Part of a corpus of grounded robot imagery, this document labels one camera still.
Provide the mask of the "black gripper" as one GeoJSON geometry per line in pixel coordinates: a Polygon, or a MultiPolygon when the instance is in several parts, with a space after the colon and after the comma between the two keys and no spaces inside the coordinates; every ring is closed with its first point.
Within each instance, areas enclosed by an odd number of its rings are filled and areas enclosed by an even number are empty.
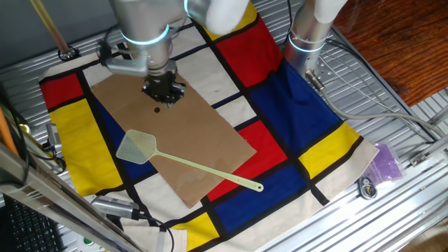
{"type": "Polygon", "coordinates": [[[160,92],[167,92],[166,104],[175,104],[186,92],[186,84],[175,80],[176,74],[173,71],[157,76],[147,75],[141,91],[156,102],[161,102],[160,92]]]}

